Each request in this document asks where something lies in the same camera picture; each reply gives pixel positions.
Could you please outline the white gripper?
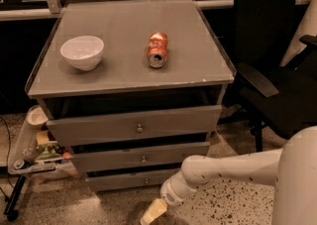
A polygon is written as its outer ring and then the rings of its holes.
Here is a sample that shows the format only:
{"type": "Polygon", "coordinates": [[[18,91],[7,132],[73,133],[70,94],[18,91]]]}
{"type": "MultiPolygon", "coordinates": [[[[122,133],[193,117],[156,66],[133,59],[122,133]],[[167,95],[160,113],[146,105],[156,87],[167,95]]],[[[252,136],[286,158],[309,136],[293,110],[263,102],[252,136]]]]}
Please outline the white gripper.
{"type": "Polygon", "coordinates": [[[150,225],[167,211],[169,206],[180,205],[187,197],[197,192],[197,174],[178,171],[167,179],[160,188],[160,197],[156,198],[140,220],[141,225],[150,225]]]}

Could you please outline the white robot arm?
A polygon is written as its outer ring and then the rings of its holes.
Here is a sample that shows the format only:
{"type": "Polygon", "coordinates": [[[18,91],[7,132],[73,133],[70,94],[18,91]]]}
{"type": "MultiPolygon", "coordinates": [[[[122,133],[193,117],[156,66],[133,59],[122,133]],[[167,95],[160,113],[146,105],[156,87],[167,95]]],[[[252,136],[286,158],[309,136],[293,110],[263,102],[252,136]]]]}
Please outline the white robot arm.
{"type": "Polygon", "coordinates": [[[169,206],[208,188],[216,178],[249,181],[274,187],[271,225],[317,225],[317,127],[296,133],[281,149],[209,158],[190,156],[167,179],[140,220],[150,225],[169,206]]]}

